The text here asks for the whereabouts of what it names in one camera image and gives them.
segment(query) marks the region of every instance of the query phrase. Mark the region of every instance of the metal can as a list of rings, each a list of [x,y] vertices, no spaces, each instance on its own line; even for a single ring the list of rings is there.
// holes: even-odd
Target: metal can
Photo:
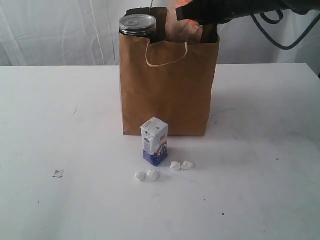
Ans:
[[[119,20],[119,30],[124,35],[152,39],[157,33],[157,21],[151,15],[128,15]]]

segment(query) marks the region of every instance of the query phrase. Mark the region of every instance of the white curtain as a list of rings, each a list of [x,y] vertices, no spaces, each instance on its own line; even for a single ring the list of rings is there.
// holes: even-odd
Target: white curtain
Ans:
[[[165,6],[155,0],[154,6]],[[0,0],[0,66],[119,64],[119,19],[150,0]],[[270,35],[290,45],[319,14],[285,11],[278,25],[259,18]],[[307,63],[320,73],[320,24],[295,49],[273,46],[250,17],[220,27],[219,64]]]

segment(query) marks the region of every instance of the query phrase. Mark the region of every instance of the milk carton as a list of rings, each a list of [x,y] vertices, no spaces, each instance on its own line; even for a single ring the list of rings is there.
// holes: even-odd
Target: milk carton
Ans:
[[[167,156],[168,124],[153,117],[141,126],[143,158],[158,166]]]

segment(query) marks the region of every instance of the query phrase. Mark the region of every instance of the white table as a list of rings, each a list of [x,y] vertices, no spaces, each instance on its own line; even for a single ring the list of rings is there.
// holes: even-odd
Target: white table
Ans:
[[[317,76],[219,65],[211,112],[137,182],[155,167],[122,134],[119,67],[0,67],[0,239],[320,239]]]

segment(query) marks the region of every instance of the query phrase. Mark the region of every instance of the white cotton ball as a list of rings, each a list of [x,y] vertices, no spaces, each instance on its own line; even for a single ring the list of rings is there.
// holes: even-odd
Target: white cotton ball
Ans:
[[[143,171],[138,171],[138,172],[135,173],[135,178],[138,181],[143,181],[146,178],[146,174]]]
[[[156,181],[159,178],[159,173],[156,170],[149,170],[148,177],[151,181]]]
[[[170,168],[174,171],[178,171],[181,169],[181,164],[180,164],[180,162],[173,161],[173,162],[171,162]]]
[[[183,170],[190,170],[194,167],[195,165],[192,163],[192,162],[189,162],[189,161],[184,161],[182,164],[181,164],[181,169]]]

